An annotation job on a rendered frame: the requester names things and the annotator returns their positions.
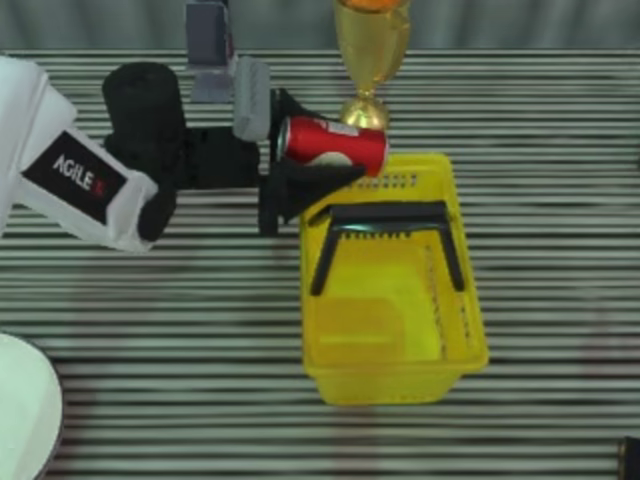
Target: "red can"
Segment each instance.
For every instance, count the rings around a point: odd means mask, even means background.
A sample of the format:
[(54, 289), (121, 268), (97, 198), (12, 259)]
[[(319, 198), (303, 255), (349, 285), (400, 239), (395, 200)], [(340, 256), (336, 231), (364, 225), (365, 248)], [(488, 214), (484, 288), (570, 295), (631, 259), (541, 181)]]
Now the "red can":
[(311, 117), (287, 118), (278, 137), (278, 158), (300, 165), (361, 165), (377, 177), (389, 156), (387, 135)]

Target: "basket handle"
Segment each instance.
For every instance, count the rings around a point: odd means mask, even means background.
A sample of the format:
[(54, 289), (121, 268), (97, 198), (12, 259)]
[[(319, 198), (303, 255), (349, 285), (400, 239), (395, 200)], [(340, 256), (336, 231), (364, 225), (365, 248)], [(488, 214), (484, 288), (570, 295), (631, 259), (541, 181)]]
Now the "basket handle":
[(311, 295), (322, 295), (331, 270), (331, 264), (343, 234), (402, 234), (437, 230), (451, 277), (457, 292), (465, 289), (462, 267), (456, 252), (447, 205), (438, 202), (373, 202), (327, 205), (308, 222), (317, 226), (327, 219), (329, 228), (325, 237), (316, 271), (311, 282)]

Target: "golden trophy cup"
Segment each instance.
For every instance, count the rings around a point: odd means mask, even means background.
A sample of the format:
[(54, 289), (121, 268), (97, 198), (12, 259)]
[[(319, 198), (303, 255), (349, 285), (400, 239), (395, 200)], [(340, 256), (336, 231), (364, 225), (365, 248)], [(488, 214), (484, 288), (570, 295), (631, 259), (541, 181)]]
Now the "golden trophy cup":
[(389, 110), (375, 98), (391, 79), (409, 46), (411, 0), (334, 0), (338, 44), (358, 95), (345, 103), (341, 120), (360, 128), (386, 130)]

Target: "white round object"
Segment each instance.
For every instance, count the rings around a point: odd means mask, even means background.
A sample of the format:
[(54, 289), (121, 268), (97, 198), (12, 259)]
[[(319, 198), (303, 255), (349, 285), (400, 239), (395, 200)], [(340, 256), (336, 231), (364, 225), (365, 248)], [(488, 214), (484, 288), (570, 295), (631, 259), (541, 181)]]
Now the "white round object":
[(0, 334), (0, 479), (33, 480), (53, 457), (62, 431), (62, 388), (47, 357)]

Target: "agile logo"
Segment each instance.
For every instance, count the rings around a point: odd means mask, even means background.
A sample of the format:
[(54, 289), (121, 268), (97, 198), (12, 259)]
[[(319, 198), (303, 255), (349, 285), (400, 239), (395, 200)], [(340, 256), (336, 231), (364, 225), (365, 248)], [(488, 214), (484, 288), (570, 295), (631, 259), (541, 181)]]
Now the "agile logo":
[(103, 225), (126, 178), (69, 133), (60, 135), (22, 174)]

